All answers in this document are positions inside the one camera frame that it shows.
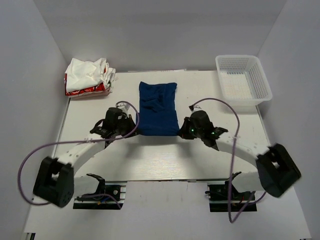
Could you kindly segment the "blue t shirt with print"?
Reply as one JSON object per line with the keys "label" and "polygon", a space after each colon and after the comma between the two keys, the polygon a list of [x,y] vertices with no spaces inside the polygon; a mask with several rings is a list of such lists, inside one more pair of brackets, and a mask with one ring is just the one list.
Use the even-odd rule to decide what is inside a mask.
{"label": "blue t shirt with print", "polygon": [[143,136],[177,136],[179,123],[175,106],[177,83],[139,83],[138,132]]}

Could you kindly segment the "white and red t shirt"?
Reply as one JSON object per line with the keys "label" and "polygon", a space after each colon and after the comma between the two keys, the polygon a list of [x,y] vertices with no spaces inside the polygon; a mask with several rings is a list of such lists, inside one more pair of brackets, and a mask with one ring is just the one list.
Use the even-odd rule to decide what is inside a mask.
{"label": "white and red t shirt", "polygon": [[64,73],[64,93],[69,98],[107,96],[113,92],[116,69],[106,58],[82,61],[72,58]]}

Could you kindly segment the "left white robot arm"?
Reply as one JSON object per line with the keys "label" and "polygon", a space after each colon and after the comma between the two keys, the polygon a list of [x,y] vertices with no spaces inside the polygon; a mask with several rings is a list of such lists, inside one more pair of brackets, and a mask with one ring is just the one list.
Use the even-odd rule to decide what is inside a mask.
{"label": "left white robot arm", "polygon": [[33,194],[59,207],[72,198],[99,200],[107,195],[106,181],[99,175],[87,173],[76,177],[76,172],[98,153],[118,139],[136,136],[137,124],[128,113],[131,105],[120,102],[110,107],[105,118],[99,120],[89,135],[58,157],[42,160],[33,187]]}

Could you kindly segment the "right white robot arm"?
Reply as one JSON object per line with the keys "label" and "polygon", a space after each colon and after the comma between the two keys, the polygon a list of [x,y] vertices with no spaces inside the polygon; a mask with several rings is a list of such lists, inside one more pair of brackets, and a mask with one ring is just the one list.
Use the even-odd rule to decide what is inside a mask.
{"label": "right white robot arm", "polygon": [[178,135],[185,140],[200,139],[207,147],[234,157],[255,167],[253,172],[237,172],[225,188],[226,195],[236,200],[244,192],[265,191],[279,198],[301,178],[301,172],[286,148],[238,140],[229,131],[214,126],[203,110],[194,111],[184,118]]}

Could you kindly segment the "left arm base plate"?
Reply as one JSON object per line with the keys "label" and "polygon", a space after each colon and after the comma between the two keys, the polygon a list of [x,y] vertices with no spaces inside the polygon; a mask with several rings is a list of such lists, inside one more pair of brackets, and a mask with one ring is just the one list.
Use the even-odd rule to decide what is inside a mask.
{"label": "left arm base plate", "polygon": [[74,210],[120,210],[125,202],[126,182],[106,182],[97,193],[90,197],[76,197]]}

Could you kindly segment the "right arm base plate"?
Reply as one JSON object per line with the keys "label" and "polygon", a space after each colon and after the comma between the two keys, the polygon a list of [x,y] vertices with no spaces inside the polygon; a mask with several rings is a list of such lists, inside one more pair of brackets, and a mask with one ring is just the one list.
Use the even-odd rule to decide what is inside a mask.
{"label": "right arm base plate", "polygon": [[[228,212],[228,185],[227,184],[209,184],[205,191],[205,196],[209,200],[209,210],[211,213]],[[234,188],[231,196],[231,212],[239,210],[250,199],[251,192],[246,191],[239,193]]]}

